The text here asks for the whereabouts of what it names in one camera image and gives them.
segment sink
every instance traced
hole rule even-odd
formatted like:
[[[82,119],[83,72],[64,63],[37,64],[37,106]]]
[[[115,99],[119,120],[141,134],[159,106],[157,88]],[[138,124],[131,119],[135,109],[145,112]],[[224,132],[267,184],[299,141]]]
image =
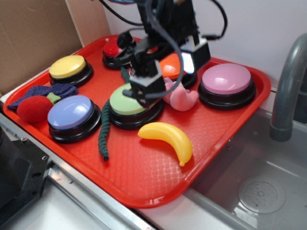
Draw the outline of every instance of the sink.
[[[269,137],[271,114],[259,109],[190,186],[243,229],[307,228],[307,126],[292,138]]]

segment yellow banana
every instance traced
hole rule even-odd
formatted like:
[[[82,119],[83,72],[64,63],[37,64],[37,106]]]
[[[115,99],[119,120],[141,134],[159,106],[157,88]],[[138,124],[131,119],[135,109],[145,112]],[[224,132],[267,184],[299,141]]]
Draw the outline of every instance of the yellow banana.
[[[164,122],[152,122],[144,125],[138,132],[144,139],[163,140],[175,150],[181,167],[191,159],[193,146],[189,137],[178,127]]]

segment plastic tray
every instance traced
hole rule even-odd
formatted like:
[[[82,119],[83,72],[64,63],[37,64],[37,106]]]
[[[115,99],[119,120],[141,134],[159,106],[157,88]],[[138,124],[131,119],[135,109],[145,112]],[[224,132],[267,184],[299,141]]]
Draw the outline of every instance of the plastic tray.
[[[101,38],[76,54],[82,55],[94,68],[94,76],[81,86],[80,95],[89,97],[100,108],[112,92],[125,82],[119,70],[103,66],[102,50],[115,36]],[[212,58],[199,71],[197,90],[203,72],[227,61]],[[88,179],[111,194],[122,204],[133,208],[149,208],[166,204],[188,188],[199,173],[217,155],[227,141],[269,96],[271,83],[261,71],[247,67],[251,72],[257,93],[254,101],[241,109],[219,111],[206,107],[200,101],[187,112],[178,112],[165,105],[159,121],[181,128],[191,139],[194,152],[185,167],[180,167],[174,149],[163,141],[145,140],[137,130],[122,130],[111,125],[107,146],[109,161],[104,162],[98,151],[98,129],[92,136],[74,144],[58,144],[48,132],[47,121],[37,125],[23,122],[16,113],[6,109],[34,85],[49,86],[48,70],[12,94],[4,105],[5,114],[27,132],[54,151]]]

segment purple knitted cloth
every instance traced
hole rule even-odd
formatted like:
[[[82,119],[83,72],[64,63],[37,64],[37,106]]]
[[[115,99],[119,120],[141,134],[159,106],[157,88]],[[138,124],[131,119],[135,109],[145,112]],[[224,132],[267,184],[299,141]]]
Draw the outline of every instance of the purple knitted cloth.
[[[47,96],[49,93],[52,92],[63,99],[69,96],[76,95],[78,91],[79,90],[72,84],[56,83],[51,87],[44,85],[33,86],[24,94],[23,97],[19,98],[16,102],[13,102],[12,104],[8,105],[7,109],[16,111],[19,104],[28,97],[38,96],[38,95]]]

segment white wall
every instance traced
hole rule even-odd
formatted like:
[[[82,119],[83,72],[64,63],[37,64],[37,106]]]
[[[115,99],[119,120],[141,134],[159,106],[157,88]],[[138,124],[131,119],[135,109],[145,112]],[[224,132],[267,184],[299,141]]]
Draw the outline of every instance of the white wall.
[[[277,87],[293,42],[307,33],[307,0],[219,0],[228,17],[228,29],[220,41],[209,42],[212,57],[244,64],[265,72]],[[136,5],[108,3],[125,18],[139,22]],[[193,0],[201,34],[219,34],[223,18],[210,0]],[[110,12],[111,34],[132,26]],[[144,36],[135,32],[134,36]]]

